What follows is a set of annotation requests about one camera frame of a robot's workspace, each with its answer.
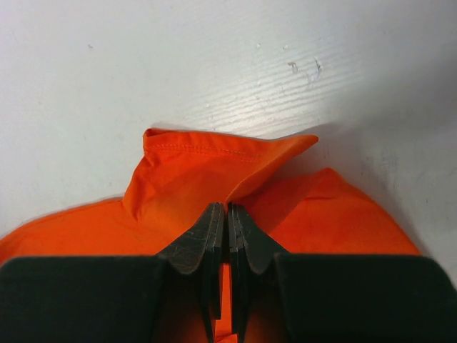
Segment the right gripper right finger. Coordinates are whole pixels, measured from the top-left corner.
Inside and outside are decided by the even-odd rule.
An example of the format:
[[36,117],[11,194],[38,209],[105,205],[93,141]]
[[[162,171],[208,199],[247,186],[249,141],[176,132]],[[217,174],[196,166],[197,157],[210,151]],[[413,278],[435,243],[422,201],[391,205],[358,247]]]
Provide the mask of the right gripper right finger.
[[294,254],[228,208],[240,342],[454,342],[456,289],[427,257]]

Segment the orange t shirt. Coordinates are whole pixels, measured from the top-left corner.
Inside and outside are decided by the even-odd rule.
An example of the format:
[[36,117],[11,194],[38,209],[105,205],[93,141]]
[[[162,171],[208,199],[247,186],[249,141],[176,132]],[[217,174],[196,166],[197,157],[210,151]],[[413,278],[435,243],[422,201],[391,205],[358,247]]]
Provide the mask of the orange t shirt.
[[27,256],[155,254],[211,203],[244,206],[293,253],[419,255],[374,200],[332,169],[277,179],[314,135],[259,140],[148,129],[144,155],[120,198],[35,219],[1,240],[1,260]]

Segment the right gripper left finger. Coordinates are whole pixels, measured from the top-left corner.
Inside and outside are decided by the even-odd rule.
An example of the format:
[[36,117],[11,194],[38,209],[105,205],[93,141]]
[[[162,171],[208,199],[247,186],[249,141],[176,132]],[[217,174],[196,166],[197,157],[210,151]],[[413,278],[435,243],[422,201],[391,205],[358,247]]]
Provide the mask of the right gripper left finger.
[[1,267],[3,342],[212,342],[224,208],[158,254],[18,257]]

